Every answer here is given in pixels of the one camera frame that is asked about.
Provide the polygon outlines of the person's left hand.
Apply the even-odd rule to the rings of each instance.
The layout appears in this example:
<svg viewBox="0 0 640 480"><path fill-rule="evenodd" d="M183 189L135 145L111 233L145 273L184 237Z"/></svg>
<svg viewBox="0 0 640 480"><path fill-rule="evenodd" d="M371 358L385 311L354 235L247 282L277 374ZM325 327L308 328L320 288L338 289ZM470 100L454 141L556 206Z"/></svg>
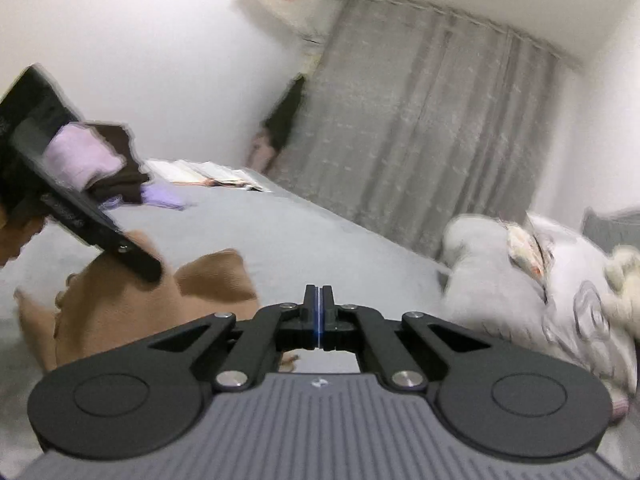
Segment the person's left hand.
<svg viewBox="0 0 640 480"><path fill-rule="evenodd" d="M11 220L9 214L1 208L0 266L3 268L8 262L15 260L23 247L42 231L45 224L44 217Z"/></svg>

